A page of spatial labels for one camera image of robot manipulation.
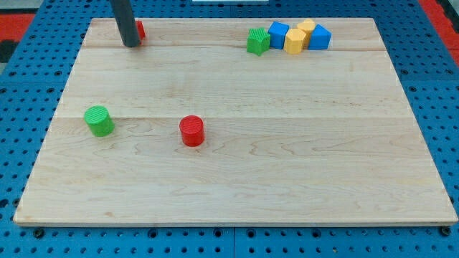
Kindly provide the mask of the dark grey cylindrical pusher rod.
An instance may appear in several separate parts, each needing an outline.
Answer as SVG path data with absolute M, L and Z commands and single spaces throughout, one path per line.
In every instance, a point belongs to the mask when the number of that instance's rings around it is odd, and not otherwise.
M 130 0 L 110 0 L 122 43 L 126 47 L 137 47 L 141 40 Z

